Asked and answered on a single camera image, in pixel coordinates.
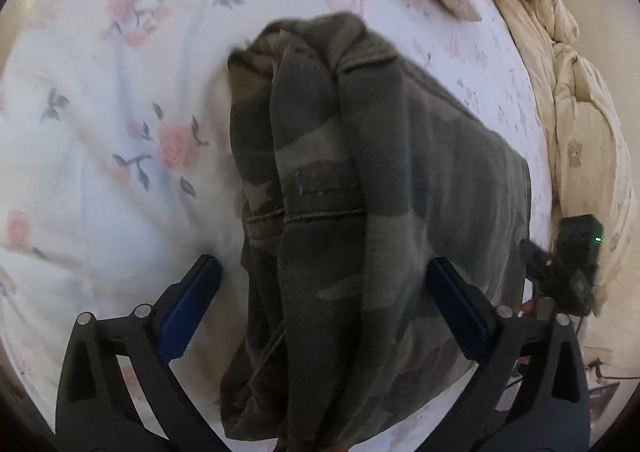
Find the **camouflage fabric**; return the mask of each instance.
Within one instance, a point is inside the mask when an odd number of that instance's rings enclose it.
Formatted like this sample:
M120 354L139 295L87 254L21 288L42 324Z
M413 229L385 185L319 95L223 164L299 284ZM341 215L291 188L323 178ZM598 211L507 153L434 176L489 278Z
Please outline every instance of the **camouflage fabric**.
M425 292L434 256L520 303L527 164L353 15L271 24L228 66L250 292L225 433L352 446L468 369Z

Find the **floor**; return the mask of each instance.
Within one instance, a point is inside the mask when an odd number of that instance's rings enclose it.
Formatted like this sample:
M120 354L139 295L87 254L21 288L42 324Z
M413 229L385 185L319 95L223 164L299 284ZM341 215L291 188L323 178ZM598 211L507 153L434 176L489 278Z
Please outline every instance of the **floor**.
M0 13L0 73L36 0L9 0ZM640 109L637 107L637 75L640 74L640 4L638 0L564 0L580 25L576 47L601 71L614 97L626 133L634 168L634 183L640 184ZM640 239L626 272L612 292L603 316L589 320L588 345L601 348L607 376L640 376ZM591 386L597 385L591 375ZM597 440L624 407L637 380L620 380L620 387L594 427Z

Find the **beige quilt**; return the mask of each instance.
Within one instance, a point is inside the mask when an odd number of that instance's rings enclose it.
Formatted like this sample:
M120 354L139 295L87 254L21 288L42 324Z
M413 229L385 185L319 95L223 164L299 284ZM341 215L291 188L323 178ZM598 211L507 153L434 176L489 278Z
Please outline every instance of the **beige quilt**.
M594 214L604 226L596 315L621 273L636 224L631 162L613 100L572 43L562 0L494 0L527 67L548 146L554 222Z

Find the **white bed sheet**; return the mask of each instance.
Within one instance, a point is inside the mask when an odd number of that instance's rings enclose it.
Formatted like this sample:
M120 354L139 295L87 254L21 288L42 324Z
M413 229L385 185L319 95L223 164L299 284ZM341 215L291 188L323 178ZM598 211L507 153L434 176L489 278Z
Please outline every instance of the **white bed sheet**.
M0 334L47 421L75 317L153 303L211 253L223 286L172 369L220 432L218 382L242 338L247 287L225 61L271 20L350 10L391 39L527 159L531 234L548 244L550 177L529 77L494 4L474 2L482 22L459 22L434 0L41 0L0 81ZM414 450L463 385L362 450Z

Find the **silver screw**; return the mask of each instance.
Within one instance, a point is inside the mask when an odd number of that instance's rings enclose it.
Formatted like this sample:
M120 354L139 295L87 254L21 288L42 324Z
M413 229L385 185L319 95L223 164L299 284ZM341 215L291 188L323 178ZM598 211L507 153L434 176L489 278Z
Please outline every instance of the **silver screw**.
M511 318L513 316L513 309L511 309L509 306L498 306L495 309L495 312L498 314L498 317L500 318Z
M565 313L558 313L556 315L556 322L558 322L561 326L568 326L571 319Z
M149 304L140 304L133 314L138 318L148 317L151 313L151 306Z
M78 323L81 326L85 326L87 325L89 322L91 321L91 313L81 313L80 316L78 317Z

